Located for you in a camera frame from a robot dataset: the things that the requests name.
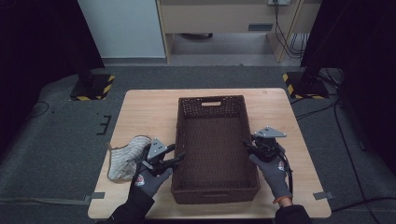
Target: white wall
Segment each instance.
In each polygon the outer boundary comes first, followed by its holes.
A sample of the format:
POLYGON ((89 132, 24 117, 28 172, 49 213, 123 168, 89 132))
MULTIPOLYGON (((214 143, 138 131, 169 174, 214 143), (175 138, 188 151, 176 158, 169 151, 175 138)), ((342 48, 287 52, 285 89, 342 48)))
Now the white wall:
POLYGON ((102 58, 165 58, 155 0, 78 0, 102 58))

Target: gray carpet floor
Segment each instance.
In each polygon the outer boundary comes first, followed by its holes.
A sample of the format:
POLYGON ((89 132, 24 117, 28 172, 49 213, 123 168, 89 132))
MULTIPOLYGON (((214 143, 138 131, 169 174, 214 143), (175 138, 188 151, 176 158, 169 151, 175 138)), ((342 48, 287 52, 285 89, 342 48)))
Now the gray carpet floor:
MULTIPOLYGON (((298 67, 276 66, 124 66, 108 67, 115 75, 105 100, 69 101, 78 77, 46 86, 29 118, 0 166, 0 198, 67 199, 81 201, 94 191, 123 97, 135 89, 283 88, 282 74, 298 67), (102 133, 111 116, 106 134, 102 133)), ((340 78, 332 71, 335 78, 340 78)), ((330 93, 335 90, 328 86, 330 93)), ((335 103, 337 95, 322 100, 290 99, 319 180, 335 196, 331 209, 366 199, 396 197, 396 179, 373 151, 362 151, 360 141, 340 106, 304 114, 335 103), (338 118, 347 149, 336 122, 338 118), (353 167, 356 167, 361 186, 353 167)), ((396 222, 396 202, 369 203, 380 223, 396 222)), ((0 223, 94 223, 88 205, 1 203, 0 223)), ((365 204, 334 212, 314 223, 375 223, 365 204)))

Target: brown plastic basket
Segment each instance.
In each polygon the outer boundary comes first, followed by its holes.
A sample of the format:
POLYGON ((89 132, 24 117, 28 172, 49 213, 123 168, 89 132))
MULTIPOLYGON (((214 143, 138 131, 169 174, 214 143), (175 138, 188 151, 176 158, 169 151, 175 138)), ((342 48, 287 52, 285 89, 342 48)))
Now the brown plastic basket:
POLYGON ((180 98, 172 193, 182 204, 252 201, 260 189, 256 165, 243 140, 250 139, 245 99, 237 96, 180 98))

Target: black tape mark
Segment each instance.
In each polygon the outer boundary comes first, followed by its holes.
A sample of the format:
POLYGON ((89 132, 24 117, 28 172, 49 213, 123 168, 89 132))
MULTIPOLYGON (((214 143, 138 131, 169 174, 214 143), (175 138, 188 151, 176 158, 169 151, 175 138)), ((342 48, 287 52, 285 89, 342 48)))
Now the black tape mark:
POLYGON ((106 123, 100 123, 100 126, 105 126, 105 129, 103 130, 102 133, 97 133, 96 135, 105 135, 107 132, 107 128, 108 128, 108 124, 111 121, 111 115, 104 115, 104 118, 107 118, 107 122, 106 123))

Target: black glove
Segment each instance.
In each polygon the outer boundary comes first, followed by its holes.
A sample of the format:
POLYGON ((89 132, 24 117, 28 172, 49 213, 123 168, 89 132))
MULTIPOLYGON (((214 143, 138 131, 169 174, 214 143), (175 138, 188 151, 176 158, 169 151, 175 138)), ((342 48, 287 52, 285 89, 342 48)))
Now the black glove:
POLYGON ((168 168, 163 172, 163 174, 158 176, 153 176, 149 172, 149 168, 144 164, 140 164, 139 167, 139 176, 136 179, 134 184, 135 188, 142 189, 148 196, 152 197, 157 193, 161 184, 169 178, 169 176, 173 173, 172 168, 168 168))
POLYGON ((249 158, 262 171, 262 175, 275 197, 274 203, 278 203, 283 198, 292 198, 285 180, 285 164, 279 157, 270 162, 261 161, 253 154, 249 158))

